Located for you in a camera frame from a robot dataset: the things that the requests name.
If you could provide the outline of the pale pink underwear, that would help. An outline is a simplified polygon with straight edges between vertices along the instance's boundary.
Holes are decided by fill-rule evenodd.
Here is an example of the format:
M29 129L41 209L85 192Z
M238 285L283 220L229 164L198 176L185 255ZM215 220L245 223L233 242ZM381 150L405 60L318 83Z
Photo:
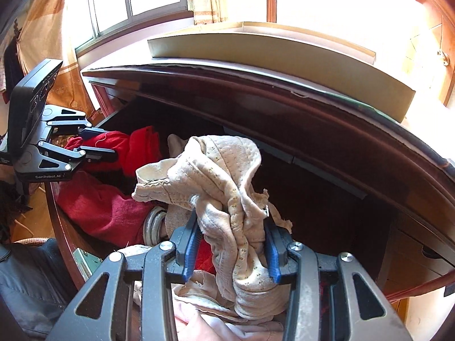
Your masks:
M284 327L280 322L259 325L235 325L217 316L200 312L194 305L173 301L178 340L282 340Z

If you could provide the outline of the window with dark frame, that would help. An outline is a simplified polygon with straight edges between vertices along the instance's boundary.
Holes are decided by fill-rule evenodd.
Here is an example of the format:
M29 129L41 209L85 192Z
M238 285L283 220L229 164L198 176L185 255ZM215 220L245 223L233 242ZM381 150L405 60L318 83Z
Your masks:
M117 32L172 13L187 11L187 0L66 0L69 39L81 50Z

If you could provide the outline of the red garment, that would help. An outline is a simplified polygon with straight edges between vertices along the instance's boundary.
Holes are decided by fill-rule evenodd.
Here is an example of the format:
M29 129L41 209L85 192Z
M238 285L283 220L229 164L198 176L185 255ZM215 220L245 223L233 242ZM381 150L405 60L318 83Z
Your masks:
M160 136L153 126L129 135L112 131L88 140L74 137L66 148L74 150L80 146L112 149L117 154L114 162L85 163L71 180L59 184L56 203L86 234L119 248L152 246L187 222L190 213L177 212L172 207L171 220L160 220L158 232L153 233L153 224L146 219L158 203L137 202L131 196L136 170L162 160Z

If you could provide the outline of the dark wooden drawer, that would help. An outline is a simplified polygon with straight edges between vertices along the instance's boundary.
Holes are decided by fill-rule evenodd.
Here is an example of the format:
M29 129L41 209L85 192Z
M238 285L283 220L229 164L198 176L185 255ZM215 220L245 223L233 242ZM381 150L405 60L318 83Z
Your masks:
M210 248L199 268L227 299L274 286L264 254L266 218L325 253L350 249L378 276L387 228L365 193L323 179L300 162L261 154L245 137L170 135L167 143L164 158L153 126L70 139L68 149L112 149L119 158L89 164L61 182L56 204L86 234L118 247L155 244L143 233L155 208L167 211L158 223L166 234L196 213Z

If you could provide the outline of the dark trousers leg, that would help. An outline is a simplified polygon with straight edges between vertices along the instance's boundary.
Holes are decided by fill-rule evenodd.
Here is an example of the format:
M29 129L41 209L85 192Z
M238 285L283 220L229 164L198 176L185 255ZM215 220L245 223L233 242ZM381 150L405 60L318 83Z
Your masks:
M55 239L1 246L2 340L45 340L76 293Z

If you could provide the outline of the dark wooden dresser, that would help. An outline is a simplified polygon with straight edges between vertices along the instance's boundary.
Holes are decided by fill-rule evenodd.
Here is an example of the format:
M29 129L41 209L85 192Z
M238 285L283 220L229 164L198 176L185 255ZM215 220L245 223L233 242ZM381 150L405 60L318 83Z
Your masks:
M207 116L383 198L435 260L454 263L454 162L374 107L295 76L216 61L83 74L95 86Z

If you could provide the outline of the beige dotted underwear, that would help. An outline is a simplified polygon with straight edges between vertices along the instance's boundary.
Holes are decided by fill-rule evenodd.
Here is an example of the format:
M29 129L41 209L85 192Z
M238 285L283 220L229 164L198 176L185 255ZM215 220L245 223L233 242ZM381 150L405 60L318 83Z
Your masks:
M261 153L239 136L193 136L176 157L136 170L133 199L157 200L196 211L200 231L210 245L215 274L196 270L173 287L176 300L234 322L267 322L283 313L290 287L273 283L264 255L264 220L290 230L251 180Z

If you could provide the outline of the shallow cardboard tray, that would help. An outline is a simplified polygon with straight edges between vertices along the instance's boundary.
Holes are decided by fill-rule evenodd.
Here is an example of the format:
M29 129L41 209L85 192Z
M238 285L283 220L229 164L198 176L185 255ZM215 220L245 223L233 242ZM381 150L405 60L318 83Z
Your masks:
M154 58L206 59L263 68L333 89L402 122L415 91L378 68L317 45L274 36L207 32L148 41Z

